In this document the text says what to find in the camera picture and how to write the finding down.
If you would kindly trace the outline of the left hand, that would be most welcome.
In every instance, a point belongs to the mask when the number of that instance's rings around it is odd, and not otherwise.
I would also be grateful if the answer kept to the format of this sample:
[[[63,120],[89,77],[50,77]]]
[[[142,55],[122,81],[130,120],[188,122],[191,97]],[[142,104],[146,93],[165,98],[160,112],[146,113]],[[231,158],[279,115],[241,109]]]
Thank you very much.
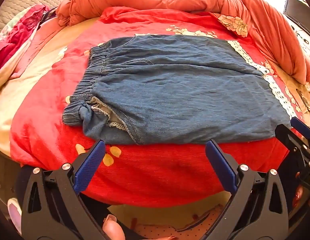
[[[114,215],[107,215],[103,220],[102,230],[112,240],[126,240],[125,233]]]

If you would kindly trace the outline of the right hand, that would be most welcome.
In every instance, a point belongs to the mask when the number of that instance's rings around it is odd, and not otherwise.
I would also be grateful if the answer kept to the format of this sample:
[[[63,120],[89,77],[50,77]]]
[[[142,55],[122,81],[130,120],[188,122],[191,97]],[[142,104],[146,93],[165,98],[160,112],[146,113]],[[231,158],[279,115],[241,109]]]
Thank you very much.
[[[304,187],[300,184],[296,188],[295,195],[294,195],[294,198],[293,198],[293,202],[292,202],[293,209],[296,208],[299,205],[299,202],[300,202],[300,200],[302,198],[303,192],[304,192]]]

